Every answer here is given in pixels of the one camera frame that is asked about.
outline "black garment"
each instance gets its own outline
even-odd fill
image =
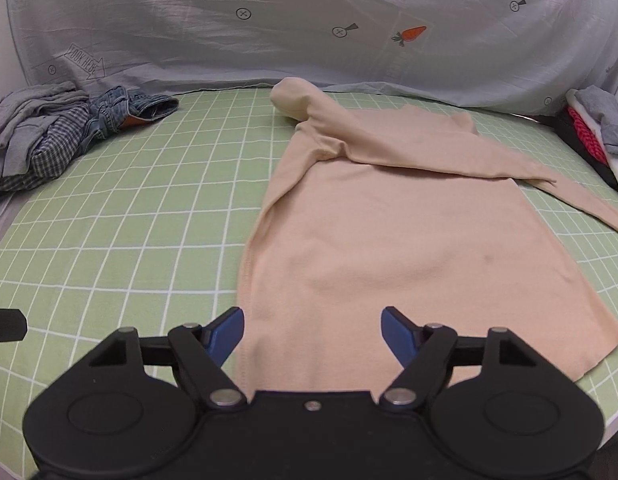
[[[573,119],[567,112],[567,108],[563,108],[556,116],[535,116],[533,117],[540,124],[544,124],[553,129],[558,137],[560,137],[574,152],[578,153],[585,162],[590,165],[595,172],[602,177],[611,189],[618,192],[618,181],[615,179],[614,172],[611,168],[599,162],[591,155],[576,133]]]

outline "screw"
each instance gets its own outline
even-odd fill
[[[307,400],[305,402],[305,410],[308,412],[317,412],[323,405],[318,400]]]
[[[406,406],[416,400],[416,392],[409,388],[391,388],[385,391],[385,399],[394,406]]]
[[[221,408],[230,408],[240,404],[241,400],[243,400],[243,394],[232,388],[221,388],[211,392],[209,399]]]

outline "fabric backdrop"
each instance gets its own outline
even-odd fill
[[[519,114],[618,84],[618,0],[8,0],[30,84],[183,92],[300,76]]]

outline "beige shirt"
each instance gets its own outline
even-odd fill
[[[371,390],[400,372],[380,333],[394,305],[460,335],[507,326],[570,378],[618,344],[618,322],[513,179],[618,231],[618,210],[499,142],[469,114],[346,110],[287,78],[298,121],[244,251],[237,380],[254,390]]]

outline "green checkered tablecloth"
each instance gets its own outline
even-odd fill
[[[333,94],[350,108],[420,100]],[[549,130],[472,112],[478,130],[563,172],[618,207],[618,196]],[[123,134],[38,190],[0,245],[0,307],[20,308],[30,331],[0,344],[0,462],[34,468],[21,420],[29,402],[116,327],[141,336],[207,323],[235,303],[244,243],[294,123],[265,89],[197,92],[159,124]],[[618,318],[618,235],[528,186],[525,195]],[[565,329],[569,330],[569,320]],[[148,370],[170,379],[168,370]],[[618,349],[578,383],[618,419]]]

